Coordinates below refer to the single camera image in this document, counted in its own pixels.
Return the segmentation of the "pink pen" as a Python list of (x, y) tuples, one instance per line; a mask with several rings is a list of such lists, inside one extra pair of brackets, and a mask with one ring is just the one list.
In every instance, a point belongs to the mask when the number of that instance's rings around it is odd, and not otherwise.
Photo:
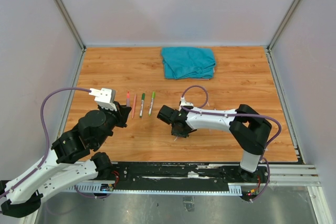
[(132, 119), (135, 116), (135, 109), (136, 109), (136, 105), (137, 105), (137, 94), (134, 95), (133, 98), (133, 104), (132, 104)]

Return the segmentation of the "pink marker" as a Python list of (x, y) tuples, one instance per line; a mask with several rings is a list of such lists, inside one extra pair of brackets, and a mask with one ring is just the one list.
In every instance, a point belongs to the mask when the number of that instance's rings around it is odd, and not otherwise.
[(127, 99), (126, 99), (126, 105), (130, 107), (130, 92), (127, 92)]

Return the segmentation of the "white pen yellow-green tip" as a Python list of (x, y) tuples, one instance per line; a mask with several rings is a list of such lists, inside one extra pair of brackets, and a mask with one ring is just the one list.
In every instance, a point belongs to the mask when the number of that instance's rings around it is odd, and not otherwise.
[(151, 96), (151, 102), (150, 102), (150, 107), (149, 107), (149, 112), (148, 112), (149, 116), (152, 114), (152, 111), (153, 111), (154, 99), (155, 99), (155, 91), (152, 92), (152, 96)]

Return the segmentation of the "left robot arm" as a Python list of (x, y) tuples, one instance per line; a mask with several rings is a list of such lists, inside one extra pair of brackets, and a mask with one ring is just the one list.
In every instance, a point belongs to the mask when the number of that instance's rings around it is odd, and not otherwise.
[(55, 140), (47, 158), (38, 161), (18, 178), (1, 181), (6, 201), (1, 214), (22, 218), (63, 190), (90, 179), (108, 179), (114, 174), (109, 156), (98, 149), (113, 135), (115, 127), (127, 126), (131, 107), (113, 102), (111, 110), (98, 107)]

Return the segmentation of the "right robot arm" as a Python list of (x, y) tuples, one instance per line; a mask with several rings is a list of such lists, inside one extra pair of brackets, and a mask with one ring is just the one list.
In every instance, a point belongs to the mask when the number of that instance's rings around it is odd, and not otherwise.
[(230, 133), (243, 149), (238, 177), (244, 182), (256, 177), (272, 129), (266, 118), (245, 104), (226, 111), (204, 110), (190, 105), (177, 110), (163, 105), (157, 118), (170, 125), (171, 134), (176, 137), (187, 138), (199, 129)]

